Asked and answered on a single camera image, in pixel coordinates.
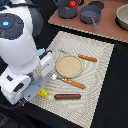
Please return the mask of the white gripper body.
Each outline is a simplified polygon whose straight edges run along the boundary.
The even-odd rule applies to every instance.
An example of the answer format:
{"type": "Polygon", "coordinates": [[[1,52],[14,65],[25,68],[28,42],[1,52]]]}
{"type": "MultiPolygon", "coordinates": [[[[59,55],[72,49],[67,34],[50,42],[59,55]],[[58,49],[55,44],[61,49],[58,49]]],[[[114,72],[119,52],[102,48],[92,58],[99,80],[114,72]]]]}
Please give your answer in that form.
{"type": "Polygon", "coordinates": [[[15,74],[7,67],[0,75],[0,87],[3,95],[12,105],[19,100],[31,101],[45,87],[44,77],[54,66],[52,53],[48,51],[44,53],[37,69],[30,74],[15,74]]]}

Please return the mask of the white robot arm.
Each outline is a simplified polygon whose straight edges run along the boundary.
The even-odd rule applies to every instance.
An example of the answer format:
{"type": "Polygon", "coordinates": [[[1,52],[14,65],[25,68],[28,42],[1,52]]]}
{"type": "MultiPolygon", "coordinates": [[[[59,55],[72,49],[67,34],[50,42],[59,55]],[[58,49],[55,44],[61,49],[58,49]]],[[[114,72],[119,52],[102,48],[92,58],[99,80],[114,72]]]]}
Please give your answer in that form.
{"type": "Polygon", "coordinates": [[[40,58],[33,37],[42,29],[38,6],[19,3],[0,11],[0,57],[7,68],[0,75],[3,95],[12,104],[30,101],[45,85],[44,77],[54,68],[51,52],[40,58]]]}

